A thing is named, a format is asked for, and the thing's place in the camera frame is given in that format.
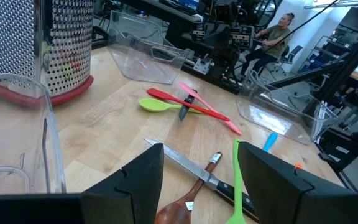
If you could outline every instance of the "clear plastic bin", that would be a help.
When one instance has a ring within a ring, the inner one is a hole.
[[[47,89],[27,77],[0,75],[0,194],[65,191]]]
[[[253,70],[249,70],[242,83],[237,108],[246,120],[306,145],[338,120],[313,96],[295,96],[276,89]]]
[[[162,28],[125,13],[111,11],[109,51],[123,75],[133,80],[172,84],[188,51],[175,48]]]

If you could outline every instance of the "green spoon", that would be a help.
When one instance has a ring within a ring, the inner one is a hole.
[[[139,100],[139,104],[143,109],[151,112],[161,112],[167,109],[180,109],[182,105],[173,105],[170,103],[162,102],[161,100],[154,99],[154,98],[143,98]],[[193,113],[200,113],[198,110],[194,110],[193,108],[189,109],[190,112]]]
[[[239,142],[240,140],[235,139],[233,145],[234,213],[233,216],[226,222],[226,224],[246,224],[246,221],[242,216],[242,177],[238,160]]]

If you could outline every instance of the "t-shirt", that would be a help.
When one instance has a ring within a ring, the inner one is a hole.
[[[280,26],[274,25],[267,29],[267,33],[268,33],[267,40],[270,41],[270,40],[275,40],[279,37],[285,37],[290,32],[291,31],[288,28],[281,29]],[[269,54],[269,55],[279,59],[281,57],[281,54],[284,53],[284,50],[287,47],[289,41],[290,41],[290,36],[287,37],[285,40],[283,40],[281,43],[277,44],[274,48],[268,50],[267,52],[266,52],[266,50],[269,49],[270,47],[263,46],[262,50],[265,51],[266,54]]]

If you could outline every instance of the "man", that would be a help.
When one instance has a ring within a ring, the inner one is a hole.
[[[281,54],[284,52],[290,41],[290,37],[287,37],[285,40],[283,40],[283,38],[291,32],[288,29],[288,26],[291,24],[294,17],[294,14],[287,13],[281,17],[277,25],[264,29],[255,35],[255,37],[268,35],[268,39],[262,42],[262,48],[246,55],[246,62],[241,68],[242,75],[246,73],[250,61],[259,59],[252,69],[260,75],[265,65],[271,62],[276,62],[281,57]]]

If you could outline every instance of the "knife handle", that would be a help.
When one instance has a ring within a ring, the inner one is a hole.
[[[233,186],[231,186],[225,182],[219,181],[215,192],[227,203],[234,206],[234,187]],[[254,221],[259,222],[258,218],[255,214],[254,206],[253,206],[249,196],[244,193],[242,193],[242,212],[244,215],[247,215]]]

